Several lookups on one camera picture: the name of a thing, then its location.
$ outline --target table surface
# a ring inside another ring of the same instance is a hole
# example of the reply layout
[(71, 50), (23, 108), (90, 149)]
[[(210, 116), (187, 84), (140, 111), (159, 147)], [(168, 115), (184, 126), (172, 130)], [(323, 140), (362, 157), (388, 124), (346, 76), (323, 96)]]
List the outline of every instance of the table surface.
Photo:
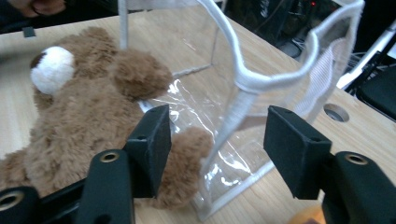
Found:
[[(0, 158), (29, 143), (29, 130), (37, 118), (29, 63), (42, 49), (88, 26), (106, 28), (116, 39), (119, 19), (105, 18), (35, 30), (36, 37), (22, 33), (0, 35)], [(248, 30), (233, 23), (246, 63), (270, 74), (287, 72), (299, 64)], [(355, 151), (378, 163), (396, 183), (396, 124), (340, 90), (328, 101), (345, 109), (349, 121), (339, 122), (321, 111), (314, 127), (332, 140), (332, 153)], [(293, 199), (279, 172), (263, 179), (221, 208), (205, 223), (286, 223), (293, 215), (320, 201)], [(137, 207), (137, 223), (199, 223), (192, 205), (176, 211)]]

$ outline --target teddy bear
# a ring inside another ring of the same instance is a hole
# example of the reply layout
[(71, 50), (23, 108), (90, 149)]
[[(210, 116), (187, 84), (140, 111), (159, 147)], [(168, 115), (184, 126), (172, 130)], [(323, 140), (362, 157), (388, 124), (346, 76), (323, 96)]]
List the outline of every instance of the teddy bear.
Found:
[[(0, 190), (33, 186), (41, 197), (86, 177), (91, 159), (123, 148), (143, 117), (138, 101), (165, 94), (168, 68), (147, 52), (120, 50), (105, 29), (90, 27), (55, 42), (32, 60), (38, 119), (30, 144), (0, 161)], [(198, 190), (212, 136), (190, 127), (172, 135), (156, 208), (187, 204)]]

